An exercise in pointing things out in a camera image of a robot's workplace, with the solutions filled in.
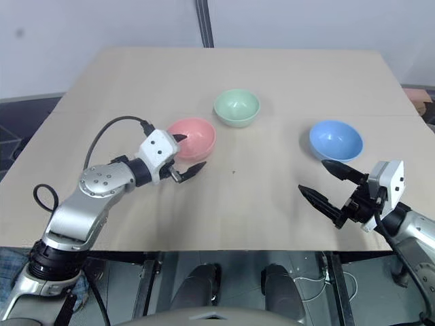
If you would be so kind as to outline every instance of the white wall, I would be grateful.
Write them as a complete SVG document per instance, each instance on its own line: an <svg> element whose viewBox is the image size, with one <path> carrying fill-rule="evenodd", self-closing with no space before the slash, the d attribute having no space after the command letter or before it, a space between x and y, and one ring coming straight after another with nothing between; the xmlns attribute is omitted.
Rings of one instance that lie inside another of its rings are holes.
<svg viewBox="0 0 435 326"><path fill-rule="evenodd" d="M215 47L378 50L402 84L435 86L433 0L209 0Z"/></svg>
<svg viewBox="0 0 435 326"><path fill-rule="evenodd" d="M107 46L202 47L194 0L1 0L0 98L66 92Z"/></svg>

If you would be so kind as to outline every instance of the pink bowl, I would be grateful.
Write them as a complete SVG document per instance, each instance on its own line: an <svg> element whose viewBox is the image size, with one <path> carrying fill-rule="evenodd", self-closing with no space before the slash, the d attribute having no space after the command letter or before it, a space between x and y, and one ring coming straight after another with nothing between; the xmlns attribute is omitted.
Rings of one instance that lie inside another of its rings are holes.
<svg viewBox="0 0 435 326"><path fill-rule="evenodd" d="M177 158L185 161L204 160L216 142L216 130L207 120L190 117L175 122L169 127L171 134L185 134L188 138L179 143L181 151Z"/></svg>

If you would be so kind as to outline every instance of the gray floor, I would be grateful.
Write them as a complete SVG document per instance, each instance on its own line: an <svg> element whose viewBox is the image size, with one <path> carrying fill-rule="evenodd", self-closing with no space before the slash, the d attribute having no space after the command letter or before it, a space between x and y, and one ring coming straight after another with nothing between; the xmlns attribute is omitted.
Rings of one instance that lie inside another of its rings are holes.
<svg viewBox="0 0 435 326"><path fill-rule="evenodd" d="M343 265L358 280L358 294L352 300L355 323L358 326L391 325L417 320L422 301L413 284L409 289L395 285L389 275L395 257L383 257ZM261 270L270 263L281 264L296 278L319 278L317 258L313 252L289 251L192 251L167 253L162 273L156 276L150 303L151 312L168 309L171 298L181 282L199 264L219 263L222 266L221 306L264 309L264 296L260 290ZM139 284L141 266L109 262L98 286L107 304L113 325L128 321ZM351 277L345 275L349 295L355 291ZM302 298L318 294L322 282L297 280ZM307 325L339 325L334 294L330 285L311 302L304 303ZM71 325L103 325L93 295L81 311L74 314Z"/></svg>

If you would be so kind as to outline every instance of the wooden table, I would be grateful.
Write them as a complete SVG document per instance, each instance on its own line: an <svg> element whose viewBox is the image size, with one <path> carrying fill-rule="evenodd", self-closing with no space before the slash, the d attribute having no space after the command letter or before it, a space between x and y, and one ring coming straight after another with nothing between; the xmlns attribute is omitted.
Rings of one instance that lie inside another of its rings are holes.
<svg viewBox="0 0 435 326"><path fill-rule="evenodd" d="M215 97L230 88L260 99L248 128L224 126L212 112ZM355 189L309 152L309 129L323 119L359 130L365 149L351 165L360 171L379 160L404 160L402 201L435 217L435 135L378 53L112 48L83 72L0 183L0 245L29 247L41 237L49 215L34 203L33 187L48 183L66 198L95 134L126 114L157 128L183 117L208 119L217 130L215 150L191 181L166 180L125 196L95 249L388 249L351 221L337 230L298 191L299 183L313 187L341 207ZM139 125L120 122L101 139L91 164L132 157L142 141Z"/></svg>

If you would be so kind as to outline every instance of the green bowl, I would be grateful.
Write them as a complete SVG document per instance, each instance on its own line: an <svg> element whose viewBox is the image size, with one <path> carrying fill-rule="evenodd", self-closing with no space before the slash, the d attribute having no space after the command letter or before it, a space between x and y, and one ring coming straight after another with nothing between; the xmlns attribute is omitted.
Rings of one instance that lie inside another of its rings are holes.
<svg viewBox="0 0 435 326"><path fill-rule="evenodd" d="M242 128L254 121L260 112L260 101L247 90L227 90L215 100L214 110L226 125Z"/></svg>

